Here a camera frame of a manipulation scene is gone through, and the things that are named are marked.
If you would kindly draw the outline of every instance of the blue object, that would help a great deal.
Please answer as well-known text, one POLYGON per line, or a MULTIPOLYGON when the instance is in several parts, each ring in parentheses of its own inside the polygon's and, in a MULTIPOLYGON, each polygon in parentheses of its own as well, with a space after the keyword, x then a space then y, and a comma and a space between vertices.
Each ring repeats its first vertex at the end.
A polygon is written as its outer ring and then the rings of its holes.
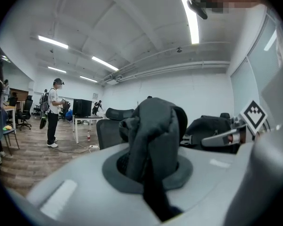
POLYGON ((65 117, 72 116, 72 110, 67 111, 65 117))

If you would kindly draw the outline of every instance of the black bag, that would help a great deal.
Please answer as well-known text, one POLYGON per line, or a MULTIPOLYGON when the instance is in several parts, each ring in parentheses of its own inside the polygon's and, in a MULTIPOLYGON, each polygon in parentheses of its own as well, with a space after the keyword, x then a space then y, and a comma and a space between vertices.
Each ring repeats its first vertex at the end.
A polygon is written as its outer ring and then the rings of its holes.
POLYGON ((231 124, 228 119, 214 116, 202 116, 201 118, 194 120, 187 128, 180 145, 204 151, 237 153, 238 148, 233 145, 204 147, 201 144, 202 139, 218 135, 229 130, 231 130, 231 124))

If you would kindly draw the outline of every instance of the wooden floor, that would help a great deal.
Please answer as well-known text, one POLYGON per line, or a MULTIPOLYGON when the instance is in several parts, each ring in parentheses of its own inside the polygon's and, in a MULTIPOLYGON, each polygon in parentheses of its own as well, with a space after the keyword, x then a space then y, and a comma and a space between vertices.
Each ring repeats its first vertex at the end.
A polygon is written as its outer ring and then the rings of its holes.
POLYGON ((20 149, 17 148, 14 135, 9 135, 12 145, 12 156, 9 154, 5 140, 2 140, 6 157, 2 158, 0 167, 1 181, 3 185, 16 190, 23 196, 26 196, 35 184, 62 167, 65 163, 90 153, 89 151, 79 153, 86 150, 79 145, 84 147, 99 145, 95 125, 92 125, 91 140, 89 142, 87 141, 89 126, 78 125, 78 145, 72 132, 72 124, 60 120, 55 135, 58 139, 58 149, 64 152, 75 152, 63 153, 47 147, 47 126, 40 130, 40 120, 36 120, 33 117, 30 118, 29 123, 32 125, 31 130, 27 127, 23 127, 22 131, 17 130, 17 140, 20 149))

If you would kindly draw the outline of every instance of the gray cloth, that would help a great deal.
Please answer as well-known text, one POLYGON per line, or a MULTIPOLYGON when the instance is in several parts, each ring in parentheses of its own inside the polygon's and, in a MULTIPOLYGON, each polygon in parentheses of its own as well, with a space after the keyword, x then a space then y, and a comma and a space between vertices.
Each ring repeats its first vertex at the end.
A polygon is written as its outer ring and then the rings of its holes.
POLYGON ((131 118, 120 122, 120 136, 130 145, 126 175, 143 182, 150 162, 155 180, 174 173, 186 127, 187 117, 180 107, 159 98, 144 100, 131 118))

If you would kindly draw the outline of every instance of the bottle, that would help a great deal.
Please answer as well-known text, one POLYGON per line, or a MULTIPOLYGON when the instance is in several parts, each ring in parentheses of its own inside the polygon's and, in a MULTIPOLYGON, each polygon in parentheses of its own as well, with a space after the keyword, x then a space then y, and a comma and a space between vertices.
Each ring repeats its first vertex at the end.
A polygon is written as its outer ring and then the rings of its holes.
POLYGON ((90 131, 87 132, 87 140, 90 141, 90 131))

